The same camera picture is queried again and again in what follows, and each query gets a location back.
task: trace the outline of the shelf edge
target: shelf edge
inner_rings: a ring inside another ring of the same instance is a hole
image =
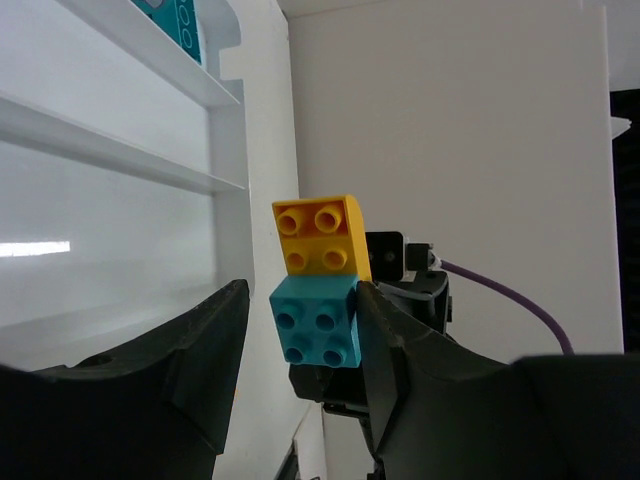
[[[212,195],[244,187],[0,94],[0,141]]]

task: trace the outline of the blue lego brick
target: blue lego brick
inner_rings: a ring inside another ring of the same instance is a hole
[[[269,297],[285,360],[357,368],[357,275],[290,275]]]

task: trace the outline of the white wall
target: white wall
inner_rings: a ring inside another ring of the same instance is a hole
[[[301,196],[353,193],[369,230],[434,242],[527,294],[578,352],[621,350],[602,10],[392,0],[290,33]],[[468,348],[559,352],[518,306],[452,289],[450,333]],[[344,422],[342,436],[356,427]],[[331,480],[353,478],[328,452]]]
[[[634,0],[583,0],[607,9],[609,85],[612,91],[640,88],[640,3]]]
[[[285,15],[292,18],[381,1],[383,0],[278,0],[278,4]]]

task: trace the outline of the teal lego brick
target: teal lego brick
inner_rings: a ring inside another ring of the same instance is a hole
[[[174,42],[202,63],[198,43],[198,24],[193,0],[131,0]]]
[[[357,275],[290,275],[269,297],[284,358],[295,365],[360,366]]]

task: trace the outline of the white shelf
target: white shelf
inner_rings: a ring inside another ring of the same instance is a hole
[[[239,101],[129,0],[57,0],[206,108]]]
[[[0,95],[0,140],[211,195],[244,190],[57,114]]]

